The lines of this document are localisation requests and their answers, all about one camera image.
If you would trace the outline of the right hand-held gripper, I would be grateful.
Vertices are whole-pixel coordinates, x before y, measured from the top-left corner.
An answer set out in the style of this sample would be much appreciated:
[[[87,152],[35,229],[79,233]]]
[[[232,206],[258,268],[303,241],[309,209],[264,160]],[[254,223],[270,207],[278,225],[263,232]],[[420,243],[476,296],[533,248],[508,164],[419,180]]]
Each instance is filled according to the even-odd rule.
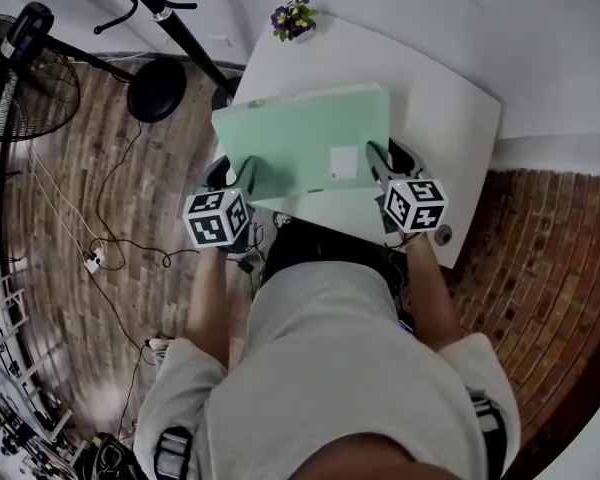
[[[422,158],[405,144],[389,139],[391,169],[397,174],[425,174]],[[448,198],[438,179],[395,178],[380,149],[366,143],[365,155],[373,179],[380,182],[383,194],[376,201],[384,231],[404,234],[434,231],[442,224]]]

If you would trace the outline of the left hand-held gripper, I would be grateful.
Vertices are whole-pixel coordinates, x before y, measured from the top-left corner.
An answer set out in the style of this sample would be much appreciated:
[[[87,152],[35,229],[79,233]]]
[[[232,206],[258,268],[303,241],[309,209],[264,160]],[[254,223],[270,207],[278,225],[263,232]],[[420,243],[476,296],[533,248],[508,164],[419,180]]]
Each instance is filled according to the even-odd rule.
[[[248,199],[255,187],[258,158],[249,156],[232,184],[227,182],[230,167],[226,156],[218,158],[204,172],[203,185],[186,198],[182,219],[199,250],[243,253],[247,249],[253,215]]]

